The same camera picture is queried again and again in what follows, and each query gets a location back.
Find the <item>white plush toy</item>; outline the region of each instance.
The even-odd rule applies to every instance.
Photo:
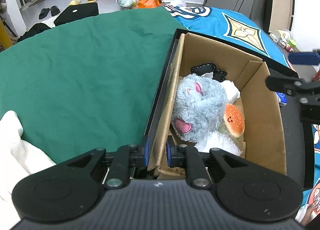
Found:
[[[233,155],[241,155],[241,151],[230,137],[218,131],[210,132],[207,136],[203,137],[195,147],[199,152],[209,153],[211,148],[220,148]]]

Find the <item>white towel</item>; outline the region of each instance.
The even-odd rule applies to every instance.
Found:
[[[307,212],[307,209],[309,207],[309,204],[305,204],[303,205],[302,207],[300,207],[297,215],[296,215],[296,218],[295,220],[298,222],[298,223],[301,223],[302,219],[304,218],[304,216],[306,215],[306,212]],[[311,213],[311,220],[315,219],[317,216],[317,214],[315,213],[315,211],[313,210],[312,213]]]
[[[11,193],[24,177],[55,163],[39,148],[21,139],[22,125],[14,111],[0,120],[0,229],[12,228],[20,221]]]
[[[233,104],[239,97],[240,92],[232,81],[224,80],[221,85],[227,93],[227,103]]]

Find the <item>blue handle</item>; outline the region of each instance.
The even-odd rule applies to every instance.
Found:
[[[320,56],[314,52],[290,53],[288,59],[293,65],[317,66],[320,64]]]
[[[169,145],[169,141],[167,140],[167,144],[166,144],[166,149],[167,149],[167,161],[168,161],[168,166],[171,166],[171,148]]]
[[[145,166],[148,166],[148,161],[149,161],[149,144],[150,144],[150,140],[148,137],[145,148],[144,148],[144,165]]]

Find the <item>green tablecloth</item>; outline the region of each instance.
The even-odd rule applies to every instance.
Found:
[[[139,144],[176,28],[162,7],[89,17],[0,54],[0,116],[62,162],[97,147]]]

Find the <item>screw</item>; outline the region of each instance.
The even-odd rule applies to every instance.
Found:
[[[129,144],[128,146],[130,147],[130,153],[138,151],[138,146],[136,144]]]
[[[122,184],[122,181],[118,178],[111,178],[106,182],[109,187],[118,187]]]
[[[305,97],[302,97],[302,98],[300,98],[300,100],[299,100],[301,103],[303,103],[303,104],[306,104],[306,103],[308,103],[308,99],[307,98],[305,98]]]
[[[188,145],[186,145],[186,144],[180,144],[179,146],[178,146],[178,152],[180,152],[180,153],[185,153],[186,152],[186,147],[187,147]]]
[[[294,84],[295,84],[296,86],[301,86],[301,85],[302,85],[302,82],[300,82],[300,81],[295,81]]]
[[[193,181],[193,183],[197,186],[197,187],[206,187],[209,185],[209,180],[205,179],[205,178],[197,178]]]

